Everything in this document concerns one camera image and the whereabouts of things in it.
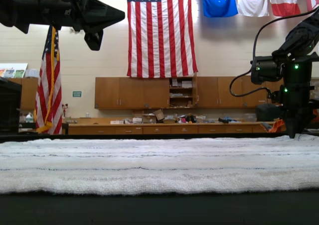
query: wooden drawer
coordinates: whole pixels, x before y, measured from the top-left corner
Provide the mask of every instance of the wooden drawer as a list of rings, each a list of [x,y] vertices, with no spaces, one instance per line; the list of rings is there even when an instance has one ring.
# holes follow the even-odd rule
[[[254,125],[253,133],[267,133],[267,131],[261,125]]]
[[[172,126],[170,128],[172,134],[198,134],[197,126]]]
[[[226,133],[252,133],[252,125],[227,125]]]
[[[170,134],[170,126],[145,126],[143,134]]]
[[[143,134],[141,126],[116,127],[115,134]]]
[[[223,125],[203,125],[198,127],[199,134],[215,134],[226,133],[226,128]]]
[[[69,127],[69,134],[84,134],[84,135],[97,135],[97,134],[115,134],[114,127]]]

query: cardboard box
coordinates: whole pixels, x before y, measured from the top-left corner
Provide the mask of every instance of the cardboard box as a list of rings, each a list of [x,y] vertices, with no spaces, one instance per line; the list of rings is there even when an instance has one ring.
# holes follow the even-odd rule
[[[162,119],[165,118],[164,113],[163,113],[162,110],[158,110],[158,111],[154,112],[154,114],[156,115],[156,118],[157,118],[158,120],[162,120]]]
[[[143,123],[156,123],[156,115],[155,114],[144,114],[143,115]]]

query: black cable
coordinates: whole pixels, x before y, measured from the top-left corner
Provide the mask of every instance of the black cable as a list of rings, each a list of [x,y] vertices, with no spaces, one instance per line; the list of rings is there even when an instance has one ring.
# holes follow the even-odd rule
[[[272,23],[277,22],[277,21],[279,21],[279,20],[284,20],[284,19],[289,19],[289,18],[294,18],[294,17],[302,17],[302,16],[309,15],[309,14],[311,14],[311,13],[314,13],[318,8],[319,8],[319,7],[316,7],[316,8],[314,8],[313,10],[311,10],[311,11],[309,11],[309,12],[304,12],[304,13],[300,13],[300,14],[296,14],[296,15],[292,15],[292,16],[287,16],[287,17],[276,18],[276,19],[274,19],[274,20],[272,20],[272,21],[266,23],[265,25],[263,25],[263,26],[259,29],[259,31],[258,31],[258,33],[257,33],[257,35],[256,35],[256,37],[255,37],[254,46],[253,46],[253,60],[254,60],[255,57],[256,57],[256,46],[257,46],[257,40],[258,40],[259,34],[261,33],[261,31],[262,31],[265,27],[267,27],[269,24],[272,24]],[[246,72],[246,73],[244,73],[244,74],[241,74],[241,75],[235,77],[235,78],[232,80],[232,82],[231,82],[230,85],[229,85],[229,92],[230,92],[230,94],[233,95],[233,96],[235,96],[235,97],[244,97],[244,96],[253,94],[253,93],[257,92],[257,91],[260,91],[260,90],[266,90],[266,91],[268,92],[268,97],[269,97],[269,95],[271,94],[271,91],[270,91],[269,88],[267,88],[267,87],[261,87],[261,88],[255,89],[255,90],[253,90],[253,91],[251,91],[251,92],[247,92],[247,93],[240,94],[240,95],[237,95],[237,94],[234,94],[234,93],[233,93],[233,91],[232,91],[232,86],[233,86],[234,82],[235,82],[237,79],[239,79],[239,78],[241,78],[241,77],[243,77],[243,76],[246,76],[246,75],[249,74],[249,73],[251,73],[251,68],[250,68],[250,70],[249,70],[248,72]]]

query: wooden cupboard door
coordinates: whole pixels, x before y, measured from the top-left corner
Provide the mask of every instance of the wooden cupboard door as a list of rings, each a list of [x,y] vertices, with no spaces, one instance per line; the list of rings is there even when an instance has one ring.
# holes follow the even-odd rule
[[[143,80],[120,78],[119,105],[122,109],[144,107]]]
[[[33,111],[35,109],[35,96],[38,90],[38,78],[23,78],[21,93],[21,110]]]
[[[197,77],[197,91],[199,108],[218,108],[218,78]]]
[[[193,96],[193,107],[198,105],[198,84],[197,84],[197,75],[193,76],[192,81],[192,96]]]
[[[266,84],[263,83],[261,85],[255,85],[251,82],[250,76],[246,76],[242,78],[243,83],[243,93],[247,93],[258,89],[260,87],[264,87]],[[258,105],[266,104],[267,103],[267,92],[265,90],[257,91],[253,94],[243,97],[244,99],[244,106],[248,108],[255,108]]]
[[[96,109],[117,109],[119,103],[118,77],[97,77],[95,78],[95,108]]]
[[[234,97],[229,92],[229,85],[234,77],[218,77],[218,95],[220,108],[243,108],[242,97]],[[242,80],[239,78],[233,84],[232,91],[235,94],[242,94]]]
[[[169,79],[144,80],[144,108],[169,107]]]

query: red and white stripes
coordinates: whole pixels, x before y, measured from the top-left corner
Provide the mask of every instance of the red and white stripes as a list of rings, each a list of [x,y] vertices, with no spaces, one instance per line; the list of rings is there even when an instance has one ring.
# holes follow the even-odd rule
[[[128,2],[129,77],[169,78],[197,72],[191,0]]]

